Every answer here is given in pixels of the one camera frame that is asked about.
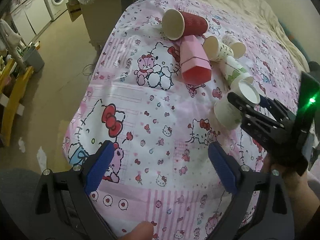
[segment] beige sheet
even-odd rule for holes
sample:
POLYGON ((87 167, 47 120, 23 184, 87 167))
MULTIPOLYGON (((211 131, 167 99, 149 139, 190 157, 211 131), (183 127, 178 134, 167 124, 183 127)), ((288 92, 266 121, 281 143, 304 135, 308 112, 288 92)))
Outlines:
POLYGON ((254 23, 257 27, 277 39, 289 51, 291 60, 300 71, 309 72, 308 62, 303 54, 289 41, 283 28, 278 22, 270 5, 264 0, 203 0, 211 5, 240 14, 245 20, 254 23))

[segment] metal screw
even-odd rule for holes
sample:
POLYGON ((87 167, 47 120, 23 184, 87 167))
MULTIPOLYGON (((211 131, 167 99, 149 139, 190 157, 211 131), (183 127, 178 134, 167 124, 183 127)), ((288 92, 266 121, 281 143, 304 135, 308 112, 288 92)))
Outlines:
POLYGON ((72 169, 73 169, 74 171, 79 171, 79 170, 81 170, 81 165, 77 164, 77 165, 73 166, 72 169))
POLYGON ((277 171, 277 170, 272 170, 272 174, 275 175, 275 176, 279 176, 279 171, 277 171))
POLYGON ((241 166, 241 170, 243 170, 243 171, 249 171, 250 170, 250 168, 249 168, 249 166, 247 166, 247 165, 242 165, 241 166))
POLYGON ((46 169, 42 172, 43 175, 49 175, 50 174, 50 170, 49 169, 46 169))

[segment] hello kitty print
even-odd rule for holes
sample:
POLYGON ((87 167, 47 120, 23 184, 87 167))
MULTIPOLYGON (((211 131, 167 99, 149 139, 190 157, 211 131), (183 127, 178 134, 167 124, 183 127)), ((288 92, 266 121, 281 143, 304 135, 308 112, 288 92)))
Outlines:
POLYGON ((170 41, 161 29, 169 8, 208 20, 208 32, 197 37, 201 43, 225 33, 242 41, 247 52, 239 62, 258 92, 297 109, 299 75, 285 47, 240 15, 198 0, 139 0, 129 6, 61 142, 70 165, 84 163, 105 140, 113 143, 114 158, 90 199, 117 237, 146 220, 154 226, 154 240, 207 238, 231 201, 208 159, 209 144, 218 142, 255 171, 266 155, 243 130, 228 131, 215 118, 213 106, 229 90, 216 65, 210 82, 182 82, 180 41, 170 41))

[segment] white paper on floor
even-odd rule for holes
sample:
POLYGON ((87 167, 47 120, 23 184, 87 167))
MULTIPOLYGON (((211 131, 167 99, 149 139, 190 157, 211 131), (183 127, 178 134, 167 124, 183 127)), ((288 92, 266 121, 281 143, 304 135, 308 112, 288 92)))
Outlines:
POLYGON ((24 141, 22 141, 22 137, 20 137, 20 139, 18 141, 18 144, 19 144, 19 150, 22 151, 22 153, 25 153, 26 152, 26 147, 24 145, 24 141))
POLYGON ((37 159, 38 159, 41 172, 43 172, 47 168, 47 155, 45 155, 45 152, 43 151, 41 146, 37 153, 37 159))

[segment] floor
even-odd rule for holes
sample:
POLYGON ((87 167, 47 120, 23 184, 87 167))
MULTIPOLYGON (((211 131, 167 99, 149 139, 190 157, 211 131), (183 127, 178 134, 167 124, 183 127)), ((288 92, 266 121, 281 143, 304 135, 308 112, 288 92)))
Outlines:
POLYGON ((83 68, 96 57, 80 16, 71 22, 68 12, 57 18, 39 37, 44 68, 31 77, 21 103, 23 116, 15 118, 11 144, 0 148, 0 168, 25 168, 40 173, 37 152, 47 156, 54 172, 70 169, 62 155, 62 141, 89 84, 83 68), (19 138, 26 151, 19 149, 19 138))

